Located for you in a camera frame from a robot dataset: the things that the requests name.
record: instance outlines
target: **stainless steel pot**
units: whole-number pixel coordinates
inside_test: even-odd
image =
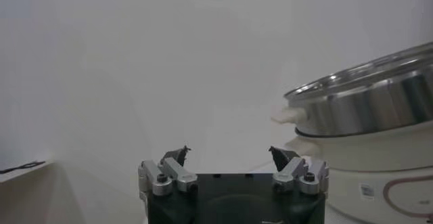
[[[299,134],[341,137],[433,120],[433,43],[323,77],[288,92],[279,122]]]

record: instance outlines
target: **label sticker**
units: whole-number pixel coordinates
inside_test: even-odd
[[[361,193],[361,199],[374,200],[374,188],[368,184],[359,184],[359,192]]]

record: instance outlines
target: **red curved line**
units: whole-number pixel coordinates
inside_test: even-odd
[[[397,205],[395,205],[391,201],[390,196],[389,196],[390,188],[392,186],[395,186],[396,184],[408,183],[408,182],[414,182],[414,181],[429,181],[429,180],[433,180],[433,175],[428,175],[428,176],[423,176],[423,177],[410,177],[410,178],[403,178],[403,179],[397,179],[397,180],[394,180],[394,181],[390,181],[389,183],[387,183],[385,185],[385,188],[384,188],[384,198],[385,198],[385,201],[395,211],[397,211],[397,212],[399,212],[401,214],[407,215],[408,217],[431,218],[433,216],[433,213],[430,213],[430,214],[420,214],[420,213],[416,213],[416,212],[409,212],[409,211],[406,211],[404,209],[399,208]]]

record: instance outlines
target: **black cable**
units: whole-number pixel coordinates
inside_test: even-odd
[[[18,169],[29,169],[29,168],[33,168],[33,167],[39,166],[39,165],[44,164],[44,163],[45,163],[45,161],[42,161],[42,162],[38,162],[38,161],[29,162],[28,164],[23,164],[23,165],[18,166],[18,167],[9,168],[9,169],[4,169],[4,170],[0,171],[0,175],[1,175],[1,174],[6,174],[6,173],[9,173],[9,172],[11,172],[11,171],[18,170]]]

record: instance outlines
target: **white wall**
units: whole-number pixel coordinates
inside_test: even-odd
[[[286,91],[433,41],[432,1],[0,0],[0,165],[54,156],[78,223],[139,223],[140,160],[260,167]]]

